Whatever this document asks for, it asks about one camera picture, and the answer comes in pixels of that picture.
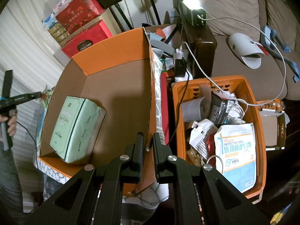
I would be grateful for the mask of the person's left hand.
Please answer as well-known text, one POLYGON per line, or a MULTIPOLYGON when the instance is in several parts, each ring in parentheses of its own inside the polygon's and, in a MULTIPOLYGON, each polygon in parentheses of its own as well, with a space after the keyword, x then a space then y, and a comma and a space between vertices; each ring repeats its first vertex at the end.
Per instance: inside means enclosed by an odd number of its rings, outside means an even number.
POLYGON ((8 130, 7 133, 10 137, 13 137, 16 133, 16 126, 17 126, 17 110, 10 111, 10 116, 1 115, 1 122, 8 123, 8 130))

